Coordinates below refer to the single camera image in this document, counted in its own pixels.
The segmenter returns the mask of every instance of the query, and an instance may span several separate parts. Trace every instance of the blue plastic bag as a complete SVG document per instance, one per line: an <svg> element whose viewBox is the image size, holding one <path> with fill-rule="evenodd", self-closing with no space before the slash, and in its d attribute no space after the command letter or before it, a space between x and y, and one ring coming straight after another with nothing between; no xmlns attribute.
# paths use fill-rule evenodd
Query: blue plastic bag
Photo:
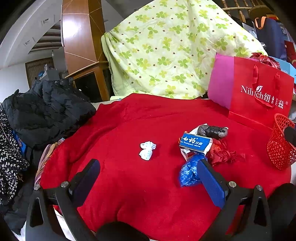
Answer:
<svg viewBox="0 0 296 241"><path fill-rule="evenodd" d="M179 181L181 187L183 186L192 186L198 183L201 183L198 173L196 170L196 165L199 162L199 160L206 159L204 154L197 153L194 156L190 158L189 161L187 161L181 168Z"/></svg>

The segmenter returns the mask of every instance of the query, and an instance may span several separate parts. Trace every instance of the black floral clothing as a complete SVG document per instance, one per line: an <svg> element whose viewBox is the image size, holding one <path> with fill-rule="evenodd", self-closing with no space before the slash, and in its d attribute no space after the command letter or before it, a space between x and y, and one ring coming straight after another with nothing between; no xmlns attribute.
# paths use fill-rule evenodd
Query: black floral clothing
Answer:
<svg viewBox="0 0 296 241"><path fill-rule="evenodd" d="M15 196L18 175L28 166L0 103L0 205L6 205Z"/></svg>

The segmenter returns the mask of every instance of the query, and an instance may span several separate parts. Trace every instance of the white tissue paper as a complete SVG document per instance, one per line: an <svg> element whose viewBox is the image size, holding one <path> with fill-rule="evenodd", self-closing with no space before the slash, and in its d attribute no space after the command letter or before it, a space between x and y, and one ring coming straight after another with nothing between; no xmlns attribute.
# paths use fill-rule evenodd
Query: white tissue paper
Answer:
<svg viewBox="0 0 296 241"><path fill-rule="evenodd" d="M156 144L151 141L147 141L145 143L141 143L140 147L143 149L139 155L142 159L149 161L152 156L152 150L156 148Z"/></svg>

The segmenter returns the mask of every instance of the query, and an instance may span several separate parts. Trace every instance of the pile of clothes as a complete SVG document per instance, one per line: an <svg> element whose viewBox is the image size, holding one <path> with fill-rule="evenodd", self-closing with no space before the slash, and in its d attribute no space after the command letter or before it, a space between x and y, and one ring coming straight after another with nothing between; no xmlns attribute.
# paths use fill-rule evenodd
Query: pile of clothes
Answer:
<svg viewBox="0 0 296 241"><path fill-rule="evenodd" d="M95 112L69 80L36 81L0 104L0 213L16 234L26 221L36 173Z"/></svg>

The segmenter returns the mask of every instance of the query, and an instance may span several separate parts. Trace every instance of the orange strap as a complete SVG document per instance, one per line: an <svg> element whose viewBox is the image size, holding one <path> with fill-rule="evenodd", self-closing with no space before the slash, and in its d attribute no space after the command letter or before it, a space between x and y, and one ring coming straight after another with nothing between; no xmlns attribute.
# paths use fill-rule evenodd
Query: orange strap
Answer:
<svg viewBox="0 0 296 241"><path fill-rule="evenodd" d="M256 25L256 27L258 29L263 29L263 26L264 26L264 23L265 23L265 20L267 19L267 17L262 17L261 18L261 27L258 27L257 19L259 19L259 18L255 18L255 25Z"/></svg>

